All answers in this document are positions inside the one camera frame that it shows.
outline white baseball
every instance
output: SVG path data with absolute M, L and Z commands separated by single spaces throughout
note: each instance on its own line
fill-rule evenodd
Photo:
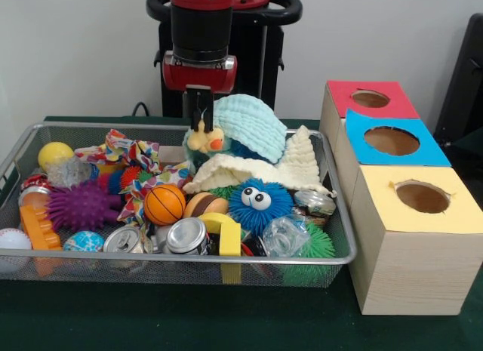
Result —
M 19 229 L 0 229 L 0 248 L 32 249 L 29 237 Z M 21 270 L 29 261 L 28 257 L 0 256 L 0 273 L 13 273 Z

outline blue fuzzy toy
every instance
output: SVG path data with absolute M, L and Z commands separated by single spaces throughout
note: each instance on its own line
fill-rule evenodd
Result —
M 255 236 L 261 236 L 269 222 L 291 212 L 294 202 L 279 183 L 248 179 L 233 192 L 229 213 L 233 220 Z
M 109 194 L 111 195 L 118 195 L 121 192 L 121 176 L 124 173 L 124 170 L 117 170 L 114 171 L 111 176 L 109 176 L 109 183 L 107 184 L 107 189 Z

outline wooden box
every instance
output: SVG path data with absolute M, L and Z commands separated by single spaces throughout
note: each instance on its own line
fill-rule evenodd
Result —
M 359 164 L 451 166 L 420 119 L 377 119 L 348 109 L 342 121 L 335 158 L 348 204 Z
M 376 119 L 419 116 L 398 82 L 327 82 L 319 130 L 328 137 L 343 197 L 350 207 L 358 167 L 345 131 L 348 109 Z
M 324 133 L 336 148 L 341 119 L 347 109 L 374 118 L 418 119 L 419 115 L 398 82 L 328 81 L 320 121 Z
M 456 315 L 483 261 L 483 213 L 452 168 L 361 165 L 349 265 L 365 315 Z

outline blue ball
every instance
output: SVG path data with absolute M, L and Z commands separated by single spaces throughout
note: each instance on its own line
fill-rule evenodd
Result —
M 294 201 L 280 183 L 248 179 L 233 192 L 229 212 L 241 227 L 261 236 L 270 221 L 290 214 Z
M 67 239 L 63 245 L 64 251 L 102 251 L 104 239 L 96 232 L 84 230 Z

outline yellow ball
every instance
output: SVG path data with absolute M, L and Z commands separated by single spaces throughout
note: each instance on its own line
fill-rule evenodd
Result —
M 74 156 L 74 151 L 62 142 L 50 142 L 38 153 L 38 164 L 46 171 L 46 164 L 59 164 Z

